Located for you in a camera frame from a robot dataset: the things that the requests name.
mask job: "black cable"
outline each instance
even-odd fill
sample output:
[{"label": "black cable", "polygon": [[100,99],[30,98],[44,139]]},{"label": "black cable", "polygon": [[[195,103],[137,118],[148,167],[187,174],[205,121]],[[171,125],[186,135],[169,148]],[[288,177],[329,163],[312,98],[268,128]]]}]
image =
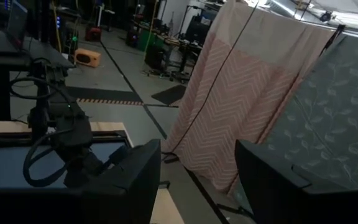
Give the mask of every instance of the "black cable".
[{"label": "black cable", "polygon": [[[21,73],[22,73],[22,72],[20,71],[20,72],[16,75],[15,79],[19,78],[19,76],[20,76]],[[27,88],[27,87],[30,87],[30,86],[34,86],[34,84],[24,85],[24,86],[14,85],[14,87],[17,87],[17,88]]]},{"label": "black cable", "polygon": [[309,0],[309,3],[308,3],[308,5],[306,6],[306,9],[303,11],[302,16],[301,16],[301,18],[299,19],[299,21],[302,20],[303,16],[305,15],[305,12],[308,10],[309,5],[310,5],[310,2],[311,2],[311,0]]},{"label": "black cable", "polygon": [[[54,92],[48,93],[46,95],[42,95],[42,96],[24,96],[24,95],[20,95],[18,93],[16,93],[13,89],[12,86],[17,83],[17,82],[24,82],[24,81],[33,81],[35,83],[41,83],[43,85],[47,85],[50,88],[54,89]],[[11,85],[11,93],[14,96],[17,96],[19,98],[23,98],[23,99],[28,99],[28,100],[41,100],[41,99],[47,99],[50,96],[52,96],[55,93],[59,93],[61,94],[61,96],[65,99],[65,101],[68,104],[68,107],[70,108],[70,111],[72,113],[72,115],[74,116],[74,111],[73,111],[73,105],[70,102],[70,97],[67,96],[64,92],[61,91],[61,89],[59,89],[57,86],[46,82],[45,80],[39,79],[39,78],[33,78],[33,77],[27,77],[27,78],[18,78],[15,80],[12,80],[10,82]],[[72,161],[69,161],[67,163],[65,163],[65,165],[57,170],[56,172],[54,172],[53,174],[49,175],[46,178],[43,179],[39,179],[39,180],[34,180],[31,178],[30,176],[30,167],[32,164],[34,164],[36,161],[38,161],[39,159],[43,158],[43,156],[46,156],[47,154],[50,153],[50,150],[46,150],[44,152],[42,152],[41,154],[39,154],[38,156],[35,156],[34,158],[33,155],[35,154],[37,148],[41,145],[41,143],[43,143],[46,139],[52,137],[52,136],[56,136],[59,134],[65,134],[65,133],[69,133],[71,131],[73,131],[75,128],[75,119],[73,120],[73,125],[72,128],[70,129],[66,129],[66,130],[62,130],[62,131],[56,131],[54,133],[50,133],[50,134],[46,134],[43,137],[41,137],[40,139],[38,139],[30,148],[30,150],[28,151],[24,163],[23,163],[23,176],[25,178],[25,180],[27,181],[27,183],[29,183],[31,186],[33,187],[46,187],[52,183],[54,183],[56,180],[58,180],[63,174],[64,172],[67,170],[68,166],[71,164]]]},{"label": "black cable", "polygon": [[258,4],[259,4],[259,1],[258,1],[258,3],[255,5],[255,7],[252,9],[251,15],[249,16],[249,18],[248,18],[246,24],[243,26],[243,28],[242,28],[242,30],[241,30],[239,36],[237,37],[236,41],[235,41],[234,44],[233,44],[233,47],[230,49],[230,51],[229,51],[227,57],[224,59],[224,61],[223,61],[222,65],[221,65],[221,67],[219,68],[218,74],[215,76],[215,79],[214,79],[213,82],[212,82],[211,88],[208,90],[208,93],[207,93],[207,95],[206,95],[206,98],[205,98],[203,104],[201,105],[200,110],[197,112],[196,116],[195,116],[194,119],[191,121],[189,127],[186,129],[184,135],[180,138],[179,142],[176,144],[176,146],[172,149],[172,151],[171,151],[170,153],[175,152],[175,150],[177,149],[177,147],[179,146],[179,144],[182,142],[183,138],[185,138],[187,132],[190,130],[190,128],[192,127],[192,125],[193,125],[194,122],[196,121],[198,115],[200,115],[201,111],[203,110],[203,108],[204,108],[206,102],[208,101],[208,97],[209,97],[209,95],[211,94],[211,91],[212,91],[212,89],[213,89],[213,87],[214,87],[214,84],[215,84],[216,80],[218,79],[218,76],[221,74],[221,70],[222,70],[223,66],[225,65],[226,61],[228,60],[228,58],[229,58],[231,52],[234,50],[234,47],[236,46],[237,42],[239,41],[239,39],[240,39],[240,37],[241,37],[241,34],[242,34],[243,31],[246,29],[246,27],[247,27],[247,25],[248,25],[248,23],[249,23],[249,21],[250,21],[252,15],[254,14],[254,12],[255,12],[256,7],[258,6]]},{"label": "black cable", "polygon": [[27,122],[21,121],[21,120],[19,120],[19,119],[12,119],[11,121],[13,121],[13,122],[19,122],[19,123],[22,123],[22,124],[28,124]]}]

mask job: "wooden board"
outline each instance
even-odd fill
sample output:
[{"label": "wooden board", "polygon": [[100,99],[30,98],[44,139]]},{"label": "wooden board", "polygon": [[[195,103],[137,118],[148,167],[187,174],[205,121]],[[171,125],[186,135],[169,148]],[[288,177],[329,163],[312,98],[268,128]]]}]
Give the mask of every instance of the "wooden board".
[{"label": "wooden board", "polygon": [[150,223],[184,224],[177,206],[173,202],[168,189],[159,189],[155,198],[153,215]]},{"label": "wooden board", "polygon": [[[92,131],[125,131],[129,144],[131,138],[123,123],[91,122]],[[13,121],[0,121],[0,133],[30,133],[26,124]],[[168,189],[159,189],[154,203],[151,223],[155,224],[184,224],[180,213],[173,202]]]},{"label": "wooden board", "polygon": [[[131,146],[133,142],[123,123],[91,122],[92,131],[125,131]],[[0,121],[0,133],[30,133],[31,129],[26,124],[14,121]]]}]

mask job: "pink curtain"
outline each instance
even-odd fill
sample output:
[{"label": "pink curtain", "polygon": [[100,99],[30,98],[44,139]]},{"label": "pink curtain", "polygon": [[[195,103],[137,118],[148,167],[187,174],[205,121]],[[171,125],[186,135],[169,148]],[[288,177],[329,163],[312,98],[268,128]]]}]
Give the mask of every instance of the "pink curtain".
[{"label": "pink curtain", "polygon": [[[228,1],[207,36],[163,152],[228,191],[237,177],[236,139],[265,135],[289,90],[333,31]],[[242,28],[251,16],[246,28]]]}]

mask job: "gray floor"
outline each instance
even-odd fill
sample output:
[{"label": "gray floor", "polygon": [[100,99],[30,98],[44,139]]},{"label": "gray floor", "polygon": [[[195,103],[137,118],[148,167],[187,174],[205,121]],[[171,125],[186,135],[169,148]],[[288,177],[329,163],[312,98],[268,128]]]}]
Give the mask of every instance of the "gray floor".
[{"label": "gray floor", "polygon": [[[151,95],[178,85],[178,83],[144,75],[142,71],[148,68],[143,63],[143,53],[126,46],[124,41],[120,39],[120,37],[124,36],[125,32],[118,30],[114,30],[111,33],[103,32],[103,44],[142,100],[146,104],[161,105],[161,102],[151,98]],[[79,65],[78,68],[71,70],[67,78],[68,86],[132,91],[100,43],[84,44],[80,42],[80,47],[101,53],[101,64],[98,68],[88,68]],[[14,78],[16,75],[17,73],[12,73],[11,77]],[[20,83],[20,86],[26,85],[28,83]],[[34,94],[36,91],[34,86],[27,88],[15,87],[15,89],[19,93],[28,95]],[[34,101],[14,97],[11,98],[11,103],[12,117],[23,120],[26,119],[26,114],[35,104]],[[135,145],[144,144],[151,139],[163,138],[142,106],[96,103],[80,103],[80,106],[91,117],[92,121],[123,122]],[[177,117],[178,108],[149,106],[149,110],[162,129],[169,134]],[[169,180],[172,183],[170,193],[185,223],[220,223],[213,209],[208,205],[197,186],[179,162],[173,164],[162,163],[161,180]],[[216,203],[230,207],[238,206],[226,195],[217,192],[206,179],[199,177],[199,180]],[[226,212],[223,212],[223,214],[227,217],[229,223],[252,223],[249,219],[240,215]]]}]

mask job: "orange box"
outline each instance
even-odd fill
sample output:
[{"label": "orange box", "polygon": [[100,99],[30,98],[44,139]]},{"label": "orange box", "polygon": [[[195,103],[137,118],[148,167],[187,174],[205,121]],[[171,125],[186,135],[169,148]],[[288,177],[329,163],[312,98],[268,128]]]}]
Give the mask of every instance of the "orange box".
[{"label": "orange box", "polygon": [[74,54],[76,63],[96,68],[100,64],[100,53],[86,49],[77,49]]}]

